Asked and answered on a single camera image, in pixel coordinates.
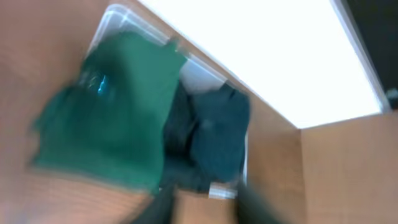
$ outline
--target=brown wall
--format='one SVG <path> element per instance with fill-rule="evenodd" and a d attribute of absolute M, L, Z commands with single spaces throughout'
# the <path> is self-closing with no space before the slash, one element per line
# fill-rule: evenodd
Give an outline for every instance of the brown wall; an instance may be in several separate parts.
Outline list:
<path fill-rule="evenodd" d="M 37 139 L 27 135 L 30 122 L 78 74 L 108 4 L 108 0 L 0 3 L 0 223 L 115 223 L 142 200 L 141 195 L 110 186 L 26 169 L 37 145 Z M 155 15 L 147 19 L 178 35 Z M 207 58 L 187 41 L 183 45 Z M 251 99 L 249 177 L 286 219 L 303 223 L 300 132 L 258 97 L 251 94 Z"/>
<path fill-rule="evenodd" d="M 398 223 L 398 113 L 302 130 L 308 224 Z"/>

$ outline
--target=green cloth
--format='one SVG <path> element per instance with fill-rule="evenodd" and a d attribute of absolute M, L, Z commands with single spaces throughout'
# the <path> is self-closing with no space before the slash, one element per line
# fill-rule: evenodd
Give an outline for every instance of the green cloth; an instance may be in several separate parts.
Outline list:
<path fill-rule="evenodd" d="M 128 189 L 158 189 L 162 129 L 186 62 L 175 47 L 130 32 L 100 43 L 79 81 L 53 97 L 37 120 L 33 164 Z"/>

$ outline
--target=clear plastic container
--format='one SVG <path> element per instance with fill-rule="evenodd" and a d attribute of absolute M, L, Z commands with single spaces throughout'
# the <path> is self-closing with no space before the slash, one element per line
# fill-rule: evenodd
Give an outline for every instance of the clear plastic container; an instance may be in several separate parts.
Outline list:
<path fill-rule="evenodd" d="M 137 32 L 147 40 L 159 45 L 164 45 L 171 38 L 145 21 L 132 9 L 122 4 L 111 4 L 105 10 L 87 54 L 89 54 L 103 39 L 121 31 Z M 203 93 L 208 90 L 219 89 L 227 79 L 197 56 L 189 54 L 187 62 L 181 68 L 180 80 L 188 93 Z M 244 180 L 246 180 L 247 173 L 247 135 L 245 143 Z M 210 196 L 213 195 L 213 197 L 224 198 L 233 197 L 234 194 L 231 195 L 228 192 L 228 189 L 220 191 L 219 188 L 217 188 L 217 190 L 214 188 L 213 190 L 210 189 Z"/>

